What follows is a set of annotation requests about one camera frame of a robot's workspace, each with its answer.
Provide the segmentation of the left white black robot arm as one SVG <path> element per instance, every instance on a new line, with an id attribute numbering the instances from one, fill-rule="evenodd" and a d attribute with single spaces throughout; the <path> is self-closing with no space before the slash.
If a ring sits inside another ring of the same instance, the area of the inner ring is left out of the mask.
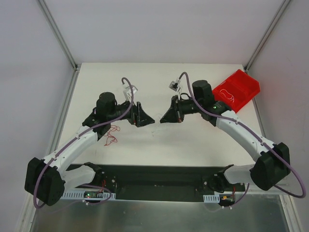
<path id="1" fill-rule="evenodd" d="M 91 145 L 98 142 L 111 128 L 111 124 L 127 120 L 137 128 L 155 122 L 143 110 L 141 103 L 125 101 L 118 104 L 111 92 L 100 94 L 92 113 L 84 120 L 75 135 L 66 144 L 42 159 L 33 158 L 27 167 L 25 191 L 32 194 L 34 206 L 37 200 L 52 206 L 64 192 L 81 185 L 91 188 L 103 187 L 103 170 L 86 162 L 68 170 L 69 166 Z"/>

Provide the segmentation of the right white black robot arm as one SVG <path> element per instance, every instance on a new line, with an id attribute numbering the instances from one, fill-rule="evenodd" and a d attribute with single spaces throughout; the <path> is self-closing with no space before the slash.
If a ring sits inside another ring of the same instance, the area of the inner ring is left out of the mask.
<path id="1" fill-rule="evenodd" d="M 227 191 L 238 183 L 254 183 L 262 190 L 269 190 L 290 174 L 289 148 L 284 143 L 275 144 L 267 138 L 252 135 L 244 128 L 236 113 L 224 102 L 216 101 L 211 85 L 206 80 L 192 84 L 193 96 L 182 99 L 171 98 L 171 105 L 160 119 L 160 123 L 181 123 L 184 116 L 199 113 L 213 126 L 221 129 L 241 145 L 251 156 L 254 165 L 228 165 L 213 179 L 213 190 Z"/>

